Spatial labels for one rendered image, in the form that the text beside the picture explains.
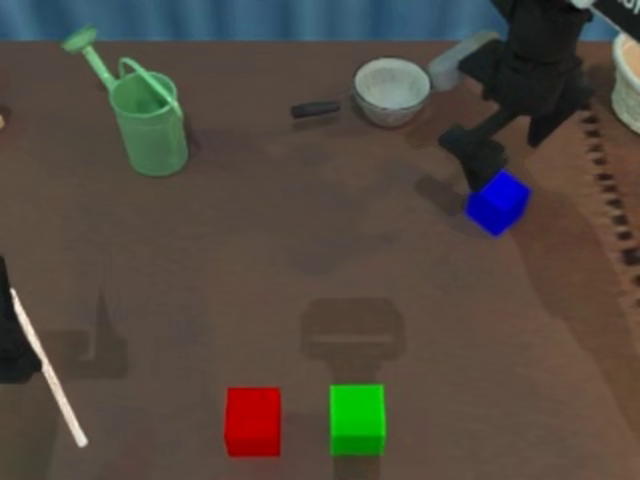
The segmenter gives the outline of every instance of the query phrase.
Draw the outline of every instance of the green cube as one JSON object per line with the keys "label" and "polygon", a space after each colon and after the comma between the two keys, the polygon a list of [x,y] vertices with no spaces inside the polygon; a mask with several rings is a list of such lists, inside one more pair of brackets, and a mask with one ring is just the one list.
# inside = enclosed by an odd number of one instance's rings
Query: green cube
{"label": "green cube", "polygon": [[331,455],[382,455],[387,418],[382,385],[332,385]]}

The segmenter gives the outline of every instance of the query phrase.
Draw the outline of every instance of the blue cube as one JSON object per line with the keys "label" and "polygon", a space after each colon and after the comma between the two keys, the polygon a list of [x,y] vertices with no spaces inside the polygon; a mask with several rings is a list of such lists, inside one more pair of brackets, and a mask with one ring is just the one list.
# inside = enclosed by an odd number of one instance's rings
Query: blue cube
{"label": "blue cube", "polygon": [[482,190],[469,196],[466,214],[497,237],[522,217],[530,196],[529,187],[502,170]]}

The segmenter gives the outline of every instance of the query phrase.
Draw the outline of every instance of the cube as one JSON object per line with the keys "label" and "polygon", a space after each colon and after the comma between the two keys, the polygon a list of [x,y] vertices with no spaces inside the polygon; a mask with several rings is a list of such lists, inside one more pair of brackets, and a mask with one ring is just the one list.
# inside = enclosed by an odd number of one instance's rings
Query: cube
{"label": "cube", "polygon": [[280,456],[280,389],[227,389],[224,443],[230,457]]}
{"label": "cube", "polygon": [[502,170],[482,190],[469,196],[466,214],[497,237],[522,217],[530,196],[529,187]]}
{"label": "cube", "polygon": [[384,386],[333,385],[331,455],[382,455],[387,438]]}

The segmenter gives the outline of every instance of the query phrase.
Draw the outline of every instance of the wooden table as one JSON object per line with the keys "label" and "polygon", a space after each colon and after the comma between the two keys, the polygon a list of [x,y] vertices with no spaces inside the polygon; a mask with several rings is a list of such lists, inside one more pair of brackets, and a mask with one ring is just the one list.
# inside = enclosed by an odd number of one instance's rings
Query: wooden table
{"label": "wooden table", "polygon": [[[128,166],[82,58],[0,45],[14,109],[0,136],[0,248],[91,441],[74,447],[42,378],[3,387],[0,477],[639,478],[640,360],[589,214],[577,121],[537,152],[524,122],[501,134],[535,194],[495,240],[460,213],[461,173],[436,146],[452,122],[489,111],[477,86],[392,132],[348,109],[288,118],[294,103],[346,92],[371,57],[426,63],[446,46],[98,45],[109,64],[130,55],[179,86],[198,146],[180,175],[148,179]],[[394,343],[313,343],[349,322]],[[386,385],[380,462],[331,461],[338,381]],[[279,461],[226,458],[233,385],[282,388]]]}

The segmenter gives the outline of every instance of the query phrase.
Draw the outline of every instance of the green watering can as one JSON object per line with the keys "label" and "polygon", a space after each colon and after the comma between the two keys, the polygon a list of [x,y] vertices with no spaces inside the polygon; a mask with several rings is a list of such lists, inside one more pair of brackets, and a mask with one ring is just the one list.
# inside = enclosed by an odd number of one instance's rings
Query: green watering can
{"label": "green watering can", "polygon": [[138,173],[153,177],[180,171],[189,150],[175,84],[127,57],[118,61],[119,78],[115,78],[92,46],[96,36],[94,27],[85,27],[67,38],[62,48],[82,53],[107,87],[129,163]]}

